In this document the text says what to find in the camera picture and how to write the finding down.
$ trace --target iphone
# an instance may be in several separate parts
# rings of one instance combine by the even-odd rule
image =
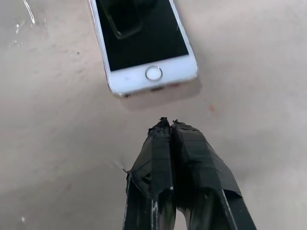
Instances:
[[[113,94],[129,96],[197,77],[173,0],[89,0]]]

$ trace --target smartphone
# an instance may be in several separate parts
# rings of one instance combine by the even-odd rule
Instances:
[[[129,96],[195,79],[173,0],[89,0],[111,92]]]

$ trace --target white surface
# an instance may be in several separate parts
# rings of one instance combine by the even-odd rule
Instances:
[[[127,100],[109,92],[85,0],[36,0],[47,30],[8,46],[16,1],[0,8],[0,229],[121,229],[121,168],[161,116],[205,134],[259,230],[306,229],[306,1],[180,1],[200,79]]]

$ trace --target home button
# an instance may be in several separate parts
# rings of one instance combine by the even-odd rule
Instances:
[[[157,81],[162,78],[162,70],[158,66],[150,66],[146,70],[146,77],[148,80]]]

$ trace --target phone screen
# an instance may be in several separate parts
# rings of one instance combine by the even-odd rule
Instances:
[[[169,0],[107,1],[96,3],[111,71],[189,54]]]

